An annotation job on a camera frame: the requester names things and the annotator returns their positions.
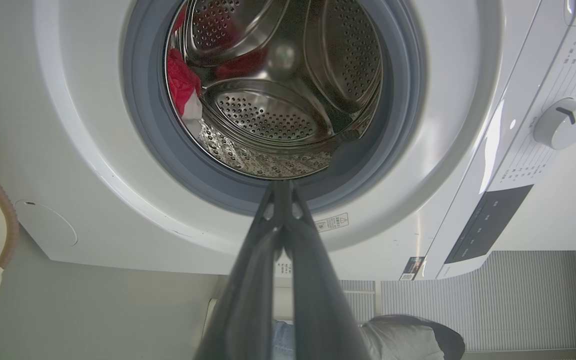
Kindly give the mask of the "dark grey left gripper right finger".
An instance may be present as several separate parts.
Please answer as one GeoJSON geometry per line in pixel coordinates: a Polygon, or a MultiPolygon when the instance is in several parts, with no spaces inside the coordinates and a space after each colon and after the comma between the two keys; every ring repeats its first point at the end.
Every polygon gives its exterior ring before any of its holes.
{"type": "Polygon", "coordinates": [[[368,360],[359,325],[312,214],[292,181],[285,183],[289,205],[285,250],[294,281],[295,358],[368,360]]]}

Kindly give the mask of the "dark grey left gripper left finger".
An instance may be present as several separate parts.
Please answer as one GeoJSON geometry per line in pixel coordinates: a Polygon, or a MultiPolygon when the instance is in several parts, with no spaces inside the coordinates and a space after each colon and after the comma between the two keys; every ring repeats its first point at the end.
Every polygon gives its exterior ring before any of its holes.
{"type": "Polygon", "coordinates": [[[197,360],[269,360],[272,357],[274,265],[281,230],[269,184],[199,344],[197,360]]]}

